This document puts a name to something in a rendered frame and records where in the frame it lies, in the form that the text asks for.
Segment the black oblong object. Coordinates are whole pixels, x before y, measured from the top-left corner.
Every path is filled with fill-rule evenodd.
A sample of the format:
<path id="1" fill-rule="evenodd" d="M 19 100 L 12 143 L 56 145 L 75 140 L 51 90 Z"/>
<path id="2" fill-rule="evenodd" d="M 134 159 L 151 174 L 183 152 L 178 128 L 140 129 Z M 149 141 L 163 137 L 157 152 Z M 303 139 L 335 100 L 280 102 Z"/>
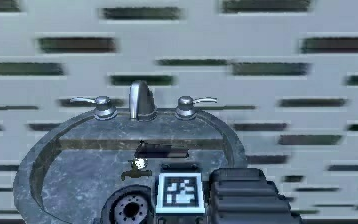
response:
<path id="1" fill-rule="evenodd" d="M 166 144 L 141 141 L 135 151 L 136 158 L 187 158 L 188 148 L 177 148 Z"/>

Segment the grey marble sink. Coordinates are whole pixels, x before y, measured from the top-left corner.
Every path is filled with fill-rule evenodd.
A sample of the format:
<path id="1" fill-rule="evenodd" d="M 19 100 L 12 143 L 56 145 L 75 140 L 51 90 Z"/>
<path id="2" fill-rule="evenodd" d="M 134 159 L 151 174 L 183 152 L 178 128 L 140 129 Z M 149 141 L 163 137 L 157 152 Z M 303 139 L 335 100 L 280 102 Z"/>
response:
<path id="1" fill-rule="evenodd" d="M 188 148 L 189 156 L 145 158 L 152 175 L 122 181 L 141 141 Z M 125 108 L 105 121 L 88 111 L 53 128 L 30 149 L 14 179 L 14 205 L 26 224 L 92 224 L 115 191 L 151 186 L 166 163 L 196 163 L 206 177 L 217 168 L 244 168 L 247 160 L 233 129 L 205 111 L 180 120 L 174 109 L 163 108 L 150 121 L 131 120 Z"/>

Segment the silver faucet spout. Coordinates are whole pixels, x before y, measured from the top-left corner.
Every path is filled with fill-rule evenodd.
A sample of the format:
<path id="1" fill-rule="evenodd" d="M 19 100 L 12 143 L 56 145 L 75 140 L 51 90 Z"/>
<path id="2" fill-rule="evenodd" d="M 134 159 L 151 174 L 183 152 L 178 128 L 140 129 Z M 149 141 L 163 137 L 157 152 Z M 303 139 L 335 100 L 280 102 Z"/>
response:
<path id="1" fill-rule="evenodd" d="M 152 91 L 144 80 L 136 80 L 130 86 L 129 93 L 130 119 L 150 121 L 156 118 L 157 108 Z"/>

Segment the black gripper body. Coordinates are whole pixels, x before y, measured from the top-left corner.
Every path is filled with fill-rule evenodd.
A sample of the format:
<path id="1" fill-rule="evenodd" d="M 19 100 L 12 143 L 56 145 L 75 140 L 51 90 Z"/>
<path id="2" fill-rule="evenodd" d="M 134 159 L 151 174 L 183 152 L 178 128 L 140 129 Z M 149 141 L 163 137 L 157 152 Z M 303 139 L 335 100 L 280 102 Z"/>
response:
<path id="1" fill-rule="evenodd" d="M 131 185 L 115 191 L 101 210 L 100 224 L 154 224 L 151 188 Z"/>

